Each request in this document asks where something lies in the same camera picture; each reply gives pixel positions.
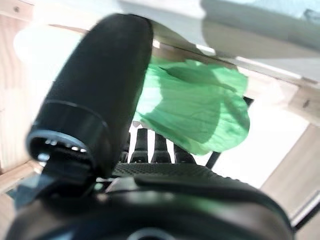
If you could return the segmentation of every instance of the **green fabric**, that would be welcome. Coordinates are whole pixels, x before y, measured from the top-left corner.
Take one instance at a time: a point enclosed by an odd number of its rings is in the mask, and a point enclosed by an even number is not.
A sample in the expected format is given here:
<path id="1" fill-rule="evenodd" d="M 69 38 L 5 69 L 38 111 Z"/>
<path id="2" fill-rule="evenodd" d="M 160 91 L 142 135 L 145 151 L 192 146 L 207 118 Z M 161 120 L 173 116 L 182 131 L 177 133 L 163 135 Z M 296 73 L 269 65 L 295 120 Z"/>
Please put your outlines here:
<path id="1" fill-rule="evenodd" d="M 153 59 L 133 120 L 190 153 L 223 152 L 248 135 L 247 84 L 243 74 L 220 65 Z"/>

